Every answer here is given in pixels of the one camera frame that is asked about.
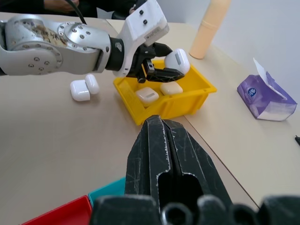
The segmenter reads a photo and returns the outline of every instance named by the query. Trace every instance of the cable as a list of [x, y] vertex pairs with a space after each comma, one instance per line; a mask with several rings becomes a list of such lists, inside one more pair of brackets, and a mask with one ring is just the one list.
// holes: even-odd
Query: cable
[[75, 10], [77, 16], [79, 16], [81, 22], [86, 24], [86, 21], [85, 21], [83, 15], [82, 15], [82, 13], [80, 12], [79, 8], [74, 4], [74, 2], [72, 0], [65, 0], [65, 1], [73, 7], [73, 9]]

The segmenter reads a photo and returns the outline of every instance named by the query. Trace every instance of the teal tray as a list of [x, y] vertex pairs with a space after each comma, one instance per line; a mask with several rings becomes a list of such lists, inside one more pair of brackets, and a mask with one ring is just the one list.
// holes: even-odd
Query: teal tray
[[125, 177], [110, 183], [104, 187], [101, 187], [88, 194], [90, 204], [94, 207], [94, 201], [103, 195], [123, 195], [125, 191]]

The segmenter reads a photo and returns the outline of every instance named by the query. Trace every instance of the white wall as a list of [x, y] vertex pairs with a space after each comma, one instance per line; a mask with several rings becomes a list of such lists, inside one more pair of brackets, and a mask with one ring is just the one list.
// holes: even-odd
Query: white wall
[[[157, 0], [169, 22], [198, 28], [209, 0]], [[255, 57], [300, 103], [300, 1], [232, 0], [213, 43], [257, 74]]]

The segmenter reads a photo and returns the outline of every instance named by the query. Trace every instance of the person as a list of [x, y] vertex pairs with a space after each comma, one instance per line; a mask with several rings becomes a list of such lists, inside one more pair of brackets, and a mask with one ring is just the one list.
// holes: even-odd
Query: person
[[[136, 0], [72, 0], [84, 17], [97, 17], [97, 8], [128, 15]], [[55, 14], [76, 16], [65, 0], [0, 0], [0, 11], [10, 13]]]

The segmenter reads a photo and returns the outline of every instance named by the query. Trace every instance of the red tray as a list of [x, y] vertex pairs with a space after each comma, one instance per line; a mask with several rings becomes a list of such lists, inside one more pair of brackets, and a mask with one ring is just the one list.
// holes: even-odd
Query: red tray
[[91, 213], [92, 207], [85, 195], [23, 225], [88, 225]]

